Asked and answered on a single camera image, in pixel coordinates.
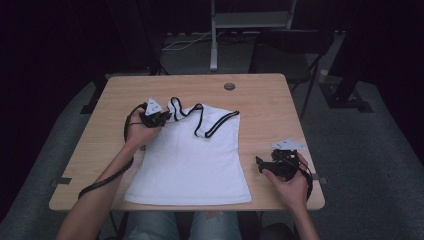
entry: wooden table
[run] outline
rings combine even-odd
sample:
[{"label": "wooden table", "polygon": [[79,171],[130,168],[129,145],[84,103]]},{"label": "wooden table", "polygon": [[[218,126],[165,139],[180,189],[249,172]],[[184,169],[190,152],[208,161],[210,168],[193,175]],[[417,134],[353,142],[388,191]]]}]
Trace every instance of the wooden table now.
[{"label": "wooden table", "polygon": [[[235,84],[232,91],[226,83]],[[240,111],[239,156],[252,202],[220,206],[156,206],[123,202],[123,196],[140,167],[142,150],[135,163],[125,173],[116,195],[115,210],[280,210],[276,191],[265,176],[258,172],[255,156],[271,160],[271,144],[290,138],[300,143],[306,140],[294,108],[286,80],[281,74],[131,76],[113,77],[81,136],[63,174],[69,184],[59,184],[50,201],[53,210],[70,210],[78,193],[90,185],[106,168],[124,144],[123,127],[126,116],[138,104],[153,97],[166,108],[171,97],[178,97],[183,107],[196,103]],[[308,148],[299,151],[315,168]],[[318,181],[308,201],[309,209],[324,206]]]}]

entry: person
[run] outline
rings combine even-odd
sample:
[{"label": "person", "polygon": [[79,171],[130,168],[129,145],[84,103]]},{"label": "person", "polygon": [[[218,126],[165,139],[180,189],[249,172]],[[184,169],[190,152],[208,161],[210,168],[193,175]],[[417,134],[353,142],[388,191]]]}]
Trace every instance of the person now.
[{"label": "person", "polygon": [[[137,110],[132,114],[127,141],[95,182],[121,170],[140,147],[161,131],[161,127],[147,128],[138,124],[139,113],[140,110]],[[299,158],[307,164],[300,154]],[[307,183],[304,177],[298,172],[290,182],[282,182],[270,171],[264,170],[263,173],[275,186],[281,201],[293,215],[300,239],[319,239],[306,208]],[[96,239],[108,217],[121,179],[122,175],[107,185],[84,194],[65,217],[56,239]],[[179,239],[175,216],[166,211],[140,211],[132,214],[128,220],[125,239]],[[195,212],[190,239],[241,239],[236,212]]]}]

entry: gray floor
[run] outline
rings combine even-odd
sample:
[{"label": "gray floor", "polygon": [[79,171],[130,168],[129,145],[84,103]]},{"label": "gray floor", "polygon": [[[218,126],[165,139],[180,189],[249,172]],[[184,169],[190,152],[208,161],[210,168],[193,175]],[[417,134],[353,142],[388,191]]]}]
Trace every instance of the gray floor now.
[{"label": "gray floor", "polygon": [[[188,37],[168,37],[167,42]],[[323,59],[329,69],[342,36]],[[210,43],[179,51],[164,51],[162,64],[170,74],[211,74]],[[252,45],[220,45],[218,71],[246,73]],[[424,168],[397,128],[375,86],[360,82],[357,90],[374,113],[329,109],[316,85],[302,127],[320,176],[326,205],[312,212],[322,239],[424,239]],[[80,115],[93,84],[68,105],[45,143],[27,182],[0,226],[0,239],[54,239],[65,213],[49,210],[55,179],[61,176],[85,128],[89,115]],[[298,109],[306,86],[293,93]],[[119,220],[120,213],[114,213]],[[286,212],[267,212],[264,225],[291,224]],[[105,223],[102,238],[113,235]]]}]

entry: left hand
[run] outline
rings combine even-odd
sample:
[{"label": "left hand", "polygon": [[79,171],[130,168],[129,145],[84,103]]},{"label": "left hand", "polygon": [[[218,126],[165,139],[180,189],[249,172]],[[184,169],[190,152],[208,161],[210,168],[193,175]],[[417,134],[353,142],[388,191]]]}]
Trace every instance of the left hand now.
[{"label": "left hand", "polygon": [[146,145],[154,136],[156,136],[162,127],[148,128],[141,123],[140,113],[144,110],[139,109],[131,115],[131,123],[128,126],[128,137],[126,144],[130,144],[136,148]]}]

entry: blue jeans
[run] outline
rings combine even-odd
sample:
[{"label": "blue jeans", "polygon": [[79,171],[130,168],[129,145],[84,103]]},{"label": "blue jeans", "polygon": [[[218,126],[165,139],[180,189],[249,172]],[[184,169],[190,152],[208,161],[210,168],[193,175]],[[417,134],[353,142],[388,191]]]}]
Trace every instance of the blue jeans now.
[{"label": "blue jeans", "polygon": [[[179,240],[173,212],[131,212],[125,240]],[[241,240],[236,212],[195,212],[190,240]]]}]

